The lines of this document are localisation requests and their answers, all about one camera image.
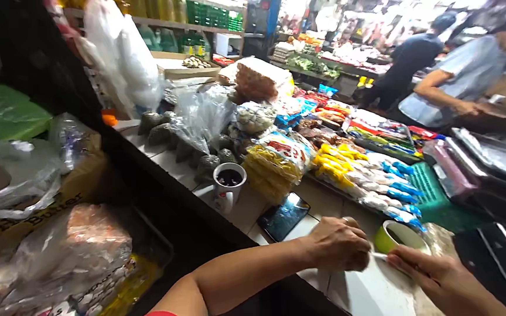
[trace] mug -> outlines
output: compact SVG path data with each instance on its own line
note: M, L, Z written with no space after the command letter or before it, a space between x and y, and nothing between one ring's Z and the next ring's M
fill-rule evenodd
M237 171L243 180L233 187L227 187L218 182L218 174L223 170L235 170ZM221 164L214 169L214 206L224 213L229 213L232 211L232 207L237 202L237 197L240 194L241 187L247 180L247 173L242 166L238 164L234 164L233 162L226 162Z

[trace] man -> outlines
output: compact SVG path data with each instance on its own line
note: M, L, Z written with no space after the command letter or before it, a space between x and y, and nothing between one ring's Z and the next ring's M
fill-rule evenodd
M387 111L407 91L413 75L431 66L435 57L442 52L444 45L438 36L454 22L456 15L443 13L432 22L429 32L412 35L398 46L391 54L394 64L364 94L362 103L368 106L379 98L378 109Z
M369 251L354 219L324 217L305 237L238 250L201 265L177 281L147 316L223 314L303 269L362 271ZM407 272L446 316L506 316L506 307L452 258L399 246L388 263Z
M405 124L443 130L459 115L477 115L475 101L506 71L506 25L446 56L414 93L399 103Z

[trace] counter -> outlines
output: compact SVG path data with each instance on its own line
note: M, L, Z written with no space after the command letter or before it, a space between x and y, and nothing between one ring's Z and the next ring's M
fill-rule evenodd
M176 163L175 151L168 151L165 146L149 146L146 138L137 135L139 120L123 121L115 128L121 135L136 147L150 162L158 166L178 183L200 198L210 210L213 199L213 186L199 185L194 181L196 170L187 162ZM309 214L292 230L286 240L309 234L321 217L355 218L369 236L371 243L382 218L377 214L365 211L353 202L343 199L332 192L327 192L318 183L304 178L300 185L293 188L311 209ZM259 245L267 245L271 239L256 224L256 220L269 205L247 184L243 187L239 200L232 211L221 214L234 228ZM384 262L370 258L369 267L363 272L329 272L320 269L307 269L298 272L298 276L321 292L341 309L353 315L399 315L413 316L414 301L412 281L396 270L390 269ZM318 295L310 294L307 299L318 301Z

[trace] phone screen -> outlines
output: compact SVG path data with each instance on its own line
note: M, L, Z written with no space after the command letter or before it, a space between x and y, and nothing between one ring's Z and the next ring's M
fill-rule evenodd
M282 205L272 206L258 219L257 224L276 242L283 241L298 225L310 206L296 193L291 192Z

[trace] person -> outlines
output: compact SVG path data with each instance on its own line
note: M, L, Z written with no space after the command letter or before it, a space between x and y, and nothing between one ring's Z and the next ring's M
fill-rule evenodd
M459 115L477 115L475 103L506 71L506 28L472 40L446 56L399 103L405 124L443 130Z
M219 315L300 270L362 271L369 251L356 220L323 217L305 237L238 250L201 265L177 281L147 316ZM406 271L446 316L506 316L506 307L454 259L399 246L387 261Z
M396 47L390 55L394 64L364 93L362 104L369 106L379 98L378 109L387 111L408 90L413 75L433 64L444 47L438 36L454 22L454 14L444 13L432 22L429 32L412 35Z

